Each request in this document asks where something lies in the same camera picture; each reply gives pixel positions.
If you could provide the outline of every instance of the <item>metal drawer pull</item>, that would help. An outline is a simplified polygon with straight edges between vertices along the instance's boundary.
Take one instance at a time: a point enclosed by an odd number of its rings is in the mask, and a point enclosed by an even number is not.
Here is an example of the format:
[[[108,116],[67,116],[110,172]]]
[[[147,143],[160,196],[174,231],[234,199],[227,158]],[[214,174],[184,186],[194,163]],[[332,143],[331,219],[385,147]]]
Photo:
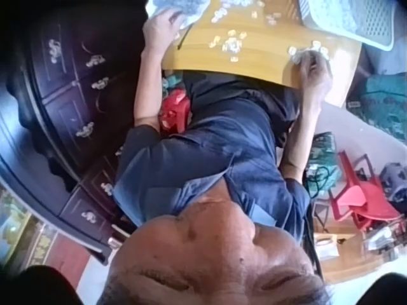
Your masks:
[[[89,137],[90,134],[93,132],[93,126],[94,123],[90,122],[89,124],[85,125],[84,127],[82,127],[81,130],[79,130],[78,132],[76,132],[76,136],[77,137],[81,137],[81,138],[86,138]]]
[[[94,65],[103,64],[105,61],[106,59],[104,59],[102,55],[93,55],[92,57],[90,57],[90,60],[86,63],[86,66],[88,68],[91,68]]]
[[[92,89],[101,90],[107,86],[109,82],[109,78],[102,78],[98,80],[96,83],[92,84]]]
[[[116,238],[114,237],[109,237],[109,239],[107,240],[107,244],[113,249],[119,249],[121,247],[121,245],[123,243],[121,243],[120,241],[118,241]]]
[[[113,186],[110,183],[102,183],[100,187],[108,196],[112,196]]]
[[[58,58],[62,56],[61,43],[54,39],[50,39],[48,46],[50,47],[51,63],[56,64]]]
[[[97,222],[97,218],[95,213],[91,211],[86,211],[81,213],[82,218],[85,218],[86,221],[90,222],[91,224],[95,224]]]
[[[120,146],[120,148],[114,153],[116,157],[121,156],[121,152],[123,151],[123,146]]]

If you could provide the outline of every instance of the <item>wooden table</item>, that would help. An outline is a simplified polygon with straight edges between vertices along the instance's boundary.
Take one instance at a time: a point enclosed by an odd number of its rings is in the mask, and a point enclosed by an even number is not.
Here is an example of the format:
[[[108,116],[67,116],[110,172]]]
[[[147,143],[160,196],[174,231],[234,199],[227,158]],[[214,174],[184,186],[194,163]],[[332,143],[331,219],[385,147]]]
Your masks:
[[[304,27],[297,0],[266,0],[264,7],[256,0],[247,7],[232,5],[226,16],[212,23],[214,12],[221,7],[220,0],[212,0],[203,17],[181,31],[181,37],[174,41],[163,60],[164,69],[227,72],[298,88],[298,70],[289,61],[288,48],[308,48],[317,40],[329,50],[331,59],[334,81],[326,101],[338,107],[343,105],[361,43]],[[266,19],[272,13],[281,13],[274,26]],[[238,54],[222,51],[230,30],[236,31],[236,37],[242,32],[247,34]],[[220,36],[221,40],[210,48],[215,36]],[[233,56],[238,58],[237,62],[231,62]]]

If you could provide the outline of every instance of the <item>elderly man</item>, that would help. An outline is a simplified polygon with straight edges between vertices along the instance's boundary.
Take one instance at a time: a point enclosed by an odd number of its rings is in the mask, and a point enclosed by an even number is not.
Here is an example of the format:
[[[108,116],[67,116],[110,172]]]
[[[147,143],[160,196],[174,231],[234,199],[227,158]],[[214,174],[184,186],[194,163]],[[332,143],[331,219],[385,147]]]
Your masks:
[[[134,128],[114,188],[139,228],[114,258],[99,304],[325,304],[298,242],[328,63],[304,54],[300,102],[281,86],[185,72],[191,123],[162,139],[161,61],[182,21],[166,10],[144,26]]]

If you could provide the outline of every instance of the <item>plastic basket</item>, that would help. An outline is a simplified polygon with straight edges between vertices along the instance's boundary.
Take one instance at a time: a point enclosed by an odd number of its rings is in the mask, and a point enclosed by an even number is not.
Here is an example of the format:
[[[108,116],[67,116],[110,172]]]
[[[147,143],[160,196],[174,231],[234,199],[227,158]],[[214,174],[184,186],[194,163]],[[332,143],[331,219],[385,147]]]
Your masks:
[[[394,44],[394,11],[389,0],[299,0],[305,26],[358,40],[384,51]]]

